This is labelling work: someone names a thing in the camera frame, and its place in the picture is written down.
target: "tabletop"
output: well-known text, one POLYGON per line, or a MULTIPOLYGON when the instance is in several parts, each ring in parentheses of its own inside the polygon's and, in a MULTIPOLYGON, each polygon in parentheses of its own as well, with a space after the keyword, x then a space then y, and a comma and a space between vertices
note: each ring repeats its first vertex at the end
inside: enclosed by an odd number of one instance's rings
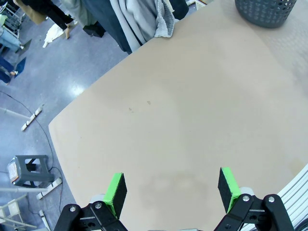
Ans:
POLYGON ((308 162, 307 10, 266 29, 215 0, 102 76, 49 126, 76 202, 124 172, 128 230, 212 230, 221 166, 279 192, 308 162))

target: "white metal frame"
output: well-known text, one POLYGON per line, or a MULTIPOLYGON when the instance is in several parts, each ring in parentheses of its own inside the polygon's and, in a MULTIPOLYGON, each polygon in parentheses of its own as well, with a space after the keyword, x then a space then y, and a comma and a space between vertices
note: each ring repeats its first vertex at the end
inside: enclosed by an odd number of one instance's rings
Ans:
POLYGON ((18 201, 25 197, 27 197, 26 194, 17 199, 11 200, 9 203, 7 203, 4 206, 0 206, 0 224, 13 227, 14 229, 22 229, 22 230, 25 230, 26 227, 34 228, 34 229, 36 228, 36 226, 34 225, 29 225, 29 224, 24 223, 20 215, 18 201), (5 215, 5 211, 4 211, 5 208, 9 209, 10 214, 8 216, 5 215), (21 222, 14 220, 13 217, 15 216, 19 216, 21 222))
MULTIPOLYGON (((0 13, 2 14, 4 11, 7 11, 9 13, 9 15, 10 15, 8 23, 11 24, 12 27, 16 27, 15 24, 12 24, 12 22, 16 21, 19 24, 19 26, 20 26, 20 24, 22 22, 22 16, 19 16, 17 14, 17 12, 14 13, 12 10, 13 10, 13 7, 11 5, 9 5, 8 2, 6 2, 3 6, 1 6, 0 13)), ((7 30, 10 34, 15 36, 17 39, 19 38, 19 29, 18 28, 16 28, 17 34, 14 33, 13 31, 11 31, 8 27, 6 27, 5 23, 3 25, 3 28, 5 30, 7 30)))
MULTIPOLYGON (((281 197, 293 226, 296 228, 308 217, 308 164, 287 184, 278 195, 281 197)), ((253 224, 244 224, 242 231, 253 231, 253 224)))

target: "person's leg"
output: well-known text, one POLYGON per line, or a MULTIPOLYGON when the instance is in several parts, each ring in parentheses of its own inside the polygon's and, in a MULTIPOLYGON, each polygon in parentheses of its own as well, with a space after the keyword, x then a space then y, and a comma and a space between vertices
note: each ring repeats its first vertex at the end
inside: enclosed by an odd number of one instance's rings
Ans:
POLYGON ((67 29, 68 23, 72 22, 73 19, 67 16, 59 7, 53 4, 50 0, 39 0, 31 3, 30 7, 40 12, 41 14, 47 15, 51 20, 54 21, 62 30, 67 29))
POLYGON ((3 34, 0 36, 0 43, 16 52, 21 46, 21 42, 7 30, 3 30, 3 34))
POLYGON ((11 81, 11 78, 5 74, 2 70, 0 70, 0 80, 8 84, 11 81))
POLYGON ((7 69, 8 72, 12 72, 14 70, 12 64, 3 59, 1 56, 0 56, 0 66, 3 66, 5 69, 7 69))
POLYGON ((57 15, 59 15, 62 20, 66 23, 69 24, 73 21, 73 19, 66 15, 59 7, 57 7, 52 1, 47 1, 48 5, 53 9, 53 11, 55 11, 57 13, 57 15))

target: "plastic stool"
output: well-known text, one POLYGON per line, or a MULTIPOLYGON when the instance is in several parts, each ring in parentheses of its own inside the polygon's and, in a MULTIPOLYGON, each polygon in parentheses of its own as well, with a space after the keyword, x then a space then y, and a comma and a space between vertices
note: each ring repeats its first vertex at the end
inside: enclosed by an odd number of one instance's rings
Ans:
POLYGON ((14 185, 36 188, 34 184, 35 181, 38 182, 54 182, 54 175, 48 172, 47 164, 45 162, 47 159, 46 155, 16 155, 12 162, 15 162, 18 178, 13 181, 14 185), (33 162, 38 159, 40 163, 40 172, 33 172, 37 169, 37 164, 33 162))

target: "white bar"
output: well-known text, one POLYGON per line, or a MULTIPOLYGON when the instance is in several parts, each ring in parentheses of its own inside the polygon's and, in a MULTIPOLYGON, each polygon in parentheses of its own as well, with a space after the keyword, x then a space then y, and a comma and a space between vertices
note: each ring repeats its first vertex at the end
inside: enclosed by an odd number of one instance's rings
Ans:
POLYGON ((47 195, 48 193, 50 193, 52 190, 54 190, 57 186, 59 186, 60 184, 62 184, 62 179, 58 178, 56 179, 53 183, 51 183, 46 189, 45 192, 41 192, 37 195, 37 199, 40 200, 43 198, 43 196, 47 195))
POLYGON ((14 116, 14 117, 17 117, 17 118, 28 119, 28 120, 30 119, 30 117, 28 117, 28 116, 19 114, 19 113, 17 113, 17 112, 13 112, 13 111, 8 110, 8 109, 6 109, 6 108, 0 107, 0 111, 3 112, 4 114, 8 114, 8 115, 10 115, 10 116, 14 116))
POLYGON ((47 220, 46 220, 45 214, 43 213, 43 210, 40 210, 40 211, 39 211, 39 215, 40 215, 40 217, 42 218, 45 227, 46 227, 49 231, 51 231, 51 230, 50 230, 50 227, 49 227, 49 225, 48 225, 48 222, 47 222, 47 220))
POLYGON ((34 226, 34 225, 29 225, 29 224, 21 223, 21 222, 19 222, 19 221, 11 220, 11 219, 8 219, 8 218, 0 217, 0 219, 9 221, 9 222, 12 222, 12 223, 15 223, 15 224, 23 225, 23 226, 28 226, 28 227, 31 227, 31 228, 36 228, 36 226, 34 226))
POLYGON ((39 107, 35 113, 30 117, 30 119, 22 126, 21 131, 24 131, 30 124, 31 122, 41 113, 42 108, 39 107))
POLYGON ((16 188, 0 188, 0 192, 14 192, 14 193, 39 193, 39 192, 46 192, 47 189, 42 188, 22 188, 22 187, 16 187, 16 188))

